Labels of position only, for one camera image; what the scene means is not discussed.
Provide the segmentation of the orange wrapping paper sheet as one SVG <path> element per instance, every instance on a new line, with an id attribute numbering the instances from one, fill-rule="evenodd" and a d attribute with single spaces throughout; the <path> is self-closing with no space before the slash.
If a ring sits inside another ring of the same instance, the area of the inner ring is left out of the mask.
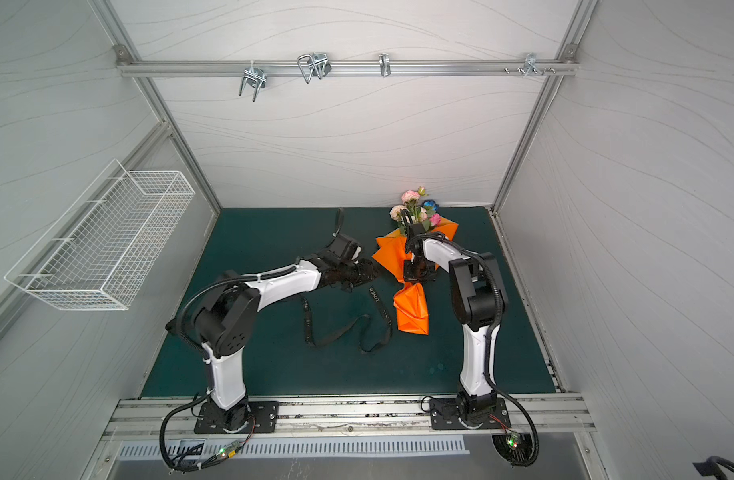
<path id="1" fill-rule="evenodd" d="M 397 282 L 402 284 L 393 297 L 393 305 L 397 314 L 399 331 L 417 334 L 429 334 L 429 312 L 423 286 L 419 281 L 404 279 L 404 266 L 411 260 L 411 255 L 405 252 L 406 235 L 400 229 L 378 237 L 378 250 L 372 258 L 384 267 Z"/>

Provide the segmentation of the magenta fake rose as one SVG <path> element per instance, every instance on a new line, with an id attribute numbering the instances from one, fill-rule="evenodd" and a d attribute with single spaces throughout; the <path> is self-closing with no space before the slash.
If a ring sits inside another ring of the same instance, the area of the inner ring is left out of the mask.
<path id="1" fill-rule="evenodd" d="M 435 227 L 439 226 L 439 225 L 440 225 L 440 223 L 441 223 L 441 221 L 442 221 L 442 218 L 441 218 L 441 216 L 440 216 L 440 215 L 439 215 L 438 213 L 435 213 L 434 215 L 432 215 L 432 216 L 431 216 L 431 217 L 429 218 L 429 223 L 430 223 L 430 225 L 431 225 L 431 226 L 432 226 L 433 228 L 435 228 Z"/>

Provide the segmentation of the black printed ribbon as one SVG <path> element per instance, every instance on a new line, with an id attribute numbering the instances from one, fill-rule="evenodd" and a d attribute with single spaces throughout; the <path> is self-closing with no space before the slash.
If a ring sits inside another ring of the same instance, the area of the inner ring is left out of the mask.
<path id="1" fill-rule="evenodd" d="M 369 295 L 385 326 L 383 335 L 379 341 L 371 346 L 367 346 L 365 344 L 366 334 L 368 333 L 373 321 L 373 317 L 370 314 L 362 314 L 353 320 L 348 321 L 342 328 L 332 332 L 325 338 L 317 340 L 314 334 L 313 313 L 310 303 L 304 296 L 300 295 L 299 300 L 303 308 L 303 333 L 305 344 L 313 348 L 323 348 L 341 339 L 357 327 L 361 327 L 359 330 L 357 344 L 357 349 L 361 354 L 370 355 L 387 346 L 393 337 L 394 320 L 374 287 L 369 288 Z"/>

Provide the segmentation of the blue fake flower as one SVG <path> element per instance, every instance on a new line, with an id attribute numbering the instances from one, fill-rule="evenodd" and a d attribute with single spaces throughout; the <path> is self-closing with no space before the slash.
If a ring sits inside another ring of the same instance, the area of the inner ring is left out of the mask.
<path id="1" fill-rule="evenodd" d="M 424 201 L 422 207 L 428 212 L 436 213 L 438 211 L 438 204 L 431 199 Z"/>

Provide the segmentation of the light pink fake rose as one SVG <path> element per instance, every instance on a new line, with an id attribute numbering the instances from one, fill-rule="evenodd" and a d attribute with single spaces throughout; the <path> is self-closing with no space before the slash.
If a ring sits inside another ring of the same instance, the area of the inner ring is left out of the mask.
<path id="1" fill-rule="evenodd" d="M 423 207 L 426 189 L 423 186 L 415 190 L 407 190 L 401 196 L 401 201 L 414 222 L 421 223 L 428 219 L 428 214 Z"/>

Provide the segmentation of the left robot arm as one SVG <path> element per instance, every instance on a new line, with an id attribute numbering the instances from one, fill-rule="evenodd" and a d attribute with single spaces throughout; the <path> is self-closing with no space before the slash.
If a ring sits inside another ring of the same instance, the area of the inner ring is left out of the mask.
<path id="1" fill-rule="evenodd" d="M 207 425 L 235 433 L 249 421 L 243 352 L 262 309 L 335 285 L 351 292 L 378 274 L 375 262 L 361 256 L 356 240 L 337 234 L 326 247 L 289 266 L 255 274 L 229 270 L 194 294 L 166 330 L 198 350 L 207 366 Z"/>

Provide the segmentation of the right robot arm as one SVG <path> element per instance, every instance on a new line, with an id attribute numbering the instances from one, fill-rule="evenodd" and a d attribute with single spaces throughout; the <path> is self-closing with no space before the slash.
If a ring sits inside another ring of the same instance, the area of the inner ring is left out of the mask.
<path id="1" fill-rule="evenodd" d="M 498 405 L 495 346 L 508 306 L 498 263 L 492 254 L 466 249 L 441 232 L 423 232 L 412 225 L 407 234 L 405 252 L 411 255 L 404 267 L 407 280 L 428 280 L 433 267 L 449 275 L 452 309 L 463 331 L 457 415 L 462 425 L 478 428 Z"/>

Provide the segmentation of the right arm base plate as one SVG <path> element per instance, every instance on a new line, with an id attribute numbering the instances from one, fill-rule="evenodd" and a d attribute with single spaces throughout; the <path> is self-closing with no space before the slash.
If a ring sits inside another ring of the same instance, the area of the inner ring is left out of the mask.
<path id="1" fill-rule="evenodd" d="M 420 408 L 429 416 L 431 428 L 435 431 L 511 430 L 505 401 L 497 396 L 482 398 L 426 396 L 420 401 Z"/>

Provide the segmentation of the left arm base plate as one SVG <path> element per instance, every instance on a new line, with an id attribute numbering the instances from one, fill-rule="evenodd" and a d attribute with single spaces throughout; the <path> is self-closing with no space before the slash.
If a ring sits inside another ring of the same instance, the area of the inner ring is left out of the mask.
<path id="1" fill-rule="evenodd" d="M 197 415 L 195 434 L 273 433 L 276 428 L 277 401 L 240 401 L 228 410 L 208 400 Z"/>

